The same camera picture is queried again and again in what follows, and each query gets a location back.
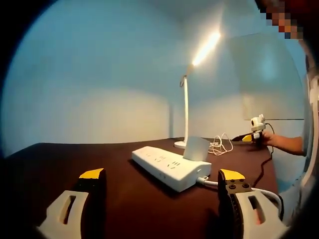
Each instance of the ceiling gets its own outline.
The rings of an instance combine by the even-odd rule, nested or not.
[[[143,0],[170,17],[183,22],[192,14],[201,12],[223,0]]]

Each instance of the desk lamp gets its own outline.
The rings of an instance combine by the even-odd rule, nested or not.
[[[186,75],[182,76],[182,79],[179,83],[180,87],[184,86],[184,101],[185,101],[185,135],[183,141],[178,141],[174,143],[174,146],[177,148],[185,148],[188,140],[188,88],[187,88],[187,77],[192,72],[194,67],[198,66],[202,60],[208,55],[208,53],[215,47],[218,39],[220,38],[220,34],[215,32],[210,35],[207,43],[199,50],[195,59],[191,64],[189,64]]]

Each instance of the white cable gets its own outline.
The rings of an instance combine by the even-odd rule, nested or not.
[[[225,146],[223,145],[222,138],[224,135],[227,137],[227,139],[231,145],[230,149],[226,149]],[[229,137],[227,136],[226,133],[223,133],[221,137],[217,135],[214,138],[214,141],[210,143],[208,153],[213,153],[213,154],[215,154],[215,156],[221,156],[225,153],[232,151],[233,149],[234,149],[234,146],[233,146],[231,140],[229,139]]]
[[[205,185],[205,186],[218,186],[218,182],[208,181],[207,179],[208,179],[208,177],[204,177],[204,178],[199,177],[199,178],[197,178],[196,181],[202,185]],[[254,191],[259,191],[262,194],[264,194],[270,198],[275,199],[275,201],[278,204],[278,212],[279,212],[279,216],[280,216],[281,210],[282,210],[282,204],[281,204],[281,200],[280,200],[279,196],[276,193],[273,193],[273,192],[270,192],[270,191],[267,191],[264,189],[260,189],[260,188],[251,188],[251,189]]]

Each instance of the white panel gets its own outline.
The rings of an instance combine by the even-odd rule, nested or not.
[[[303,119],[303,89],[284,39],[252,34],[228,40],[243,98],[246,120]]]

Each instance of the lamp base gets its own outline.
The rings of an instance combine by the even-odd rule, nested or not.
[[[178,141],[178,142],[175,142],[174,143],[174,146],[176,148],[183,148],[185,149],[186,148],[186,142],[185,141]]]

